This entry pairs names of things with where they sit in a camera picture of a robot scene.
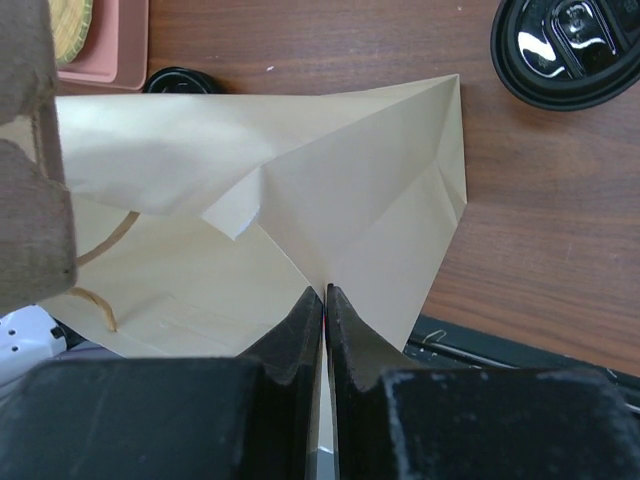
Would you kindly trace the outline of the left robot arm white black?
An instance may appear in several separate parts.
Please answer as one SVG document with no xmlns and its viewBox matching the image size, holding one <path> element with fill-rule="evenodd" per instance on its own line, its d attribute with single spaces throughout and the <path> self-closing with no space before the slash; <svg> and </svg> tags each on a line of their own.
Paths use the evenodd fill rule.
<svg viewBox="0 0 640 480">
<path fill-rule="evenodd" d="M 67 350 L 63 330 L 37 305 L 3 316 L 0 337 L 2 399 L 31 368 Z"/>
</svg>

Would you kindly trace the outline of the brown paper bag with handles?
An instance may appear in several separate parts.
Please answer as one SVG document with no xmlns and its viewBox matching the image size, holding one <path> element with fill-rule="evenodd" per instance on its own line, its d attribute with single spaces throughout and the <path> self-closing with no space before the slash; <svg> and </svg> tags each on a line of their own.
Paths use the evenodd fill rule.
<svg viewBox="0 0 640 480">
<path fill-rule="evenodd" d="M 125 357 L 228 356 L 339 286 L 402 348 L 467 203 L 460 81 L 56 102 L 82 289 L 55 319 Z"/>
</svg>

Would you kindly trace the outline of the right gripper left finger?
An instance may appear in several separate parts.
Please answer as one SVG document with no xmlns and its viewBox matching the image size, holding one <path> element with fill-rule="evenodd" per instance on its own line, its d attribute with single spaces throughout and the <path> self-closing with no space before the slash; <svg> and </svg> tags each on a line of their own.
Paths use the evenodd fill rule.
<svg viewBox="0 0 640 480">
<path fill-rule="evenodd" d="M 236 357 L 51 361 L 1 409 L 5 479 L 312 479 L 323 305 Z"/>
</svg>

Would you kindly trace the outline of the black cup lid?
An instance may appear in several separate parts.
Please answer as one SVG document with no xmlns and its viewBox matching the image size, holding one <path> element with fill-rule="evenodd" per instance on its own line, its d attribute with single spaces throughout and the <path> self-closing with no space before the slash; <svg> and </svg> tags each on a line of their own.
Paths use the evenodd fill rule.
<svg viewBox="0 0 640 480">
<path fill-rule="evenodd" d="M 490 53 L 503 85 L 529 105 L 600 105 L 639 81 L 639 3 L 502 1 Z"/>
</svg>

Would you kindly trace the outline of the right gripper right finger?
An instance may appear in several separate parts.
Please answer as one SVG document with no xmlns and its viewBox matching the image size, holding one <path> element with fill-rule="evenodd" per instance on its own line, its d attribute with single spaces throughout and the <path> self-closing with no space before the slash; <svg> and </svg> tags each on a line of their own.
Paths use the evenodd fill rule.
<svg viewBox="0 0 640 480">
<path fill-rule="evenodd" d="M 635 479 L 639 426 L 601 374 L 426 368 L 329 286 L 325 335 L 340 479 Z"/>
</svg>

